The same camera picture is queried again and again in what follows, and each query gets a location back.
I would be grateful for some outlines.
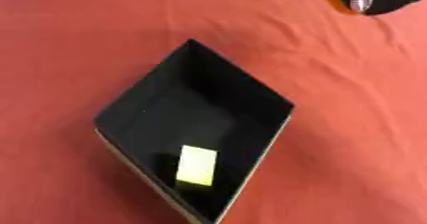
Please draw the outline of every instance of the open box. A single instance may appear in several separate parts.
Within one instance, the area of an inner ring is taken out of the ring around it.
[[[189,40],[95,118],[108,147],[192,223],[219,223],[293,104]],[[212,186],[177,184],[184,145],[217,152]]]

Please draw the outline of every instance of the cardboard box edge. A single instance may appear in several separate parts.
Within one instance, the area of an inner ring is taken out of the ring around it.
[[[182,208],[175,200],[169,197],[162,189],[160,189],[157,185],[155,185],[152,180],[144,174],[141,170],[139,170],[122,152],[120,152],[115,146],[110,143],[110,141],[105,138],[102,133],[95,129],[96,134],[101,138],[103,143],[107,146],[107,148],[123,163],[125,163],[134,173],[136,173],[139,178],[141,178],[145,183],[147,183],[156,193],[158,193],[163,199],[168,202],[174,209],[176,209],[181,215],[183,215],[191,224],[202,224],[197,217],[193,216],[187,210]]]

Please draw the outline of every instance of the table surface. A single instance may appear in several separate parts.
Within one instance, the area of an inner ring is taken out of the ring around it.
[[[190,37],[296,104],[224,223],[427,223],[426,3],[0,0],[0,223],[185,223],[92,119]]]

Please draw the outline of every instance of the red tablecloth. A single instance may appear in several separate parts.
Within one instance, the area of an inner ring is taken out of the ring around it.
[[[92,119],[193,37],[296,103],[225,223],[427,223],[427,2],[0,0],[0,223],[184,223]]]

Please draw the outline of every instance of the yellow block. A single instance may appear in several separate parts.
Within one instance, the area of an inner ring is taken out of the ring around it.
[[[176,180],[212,186],[216,151],[184,145],[179,158]]]

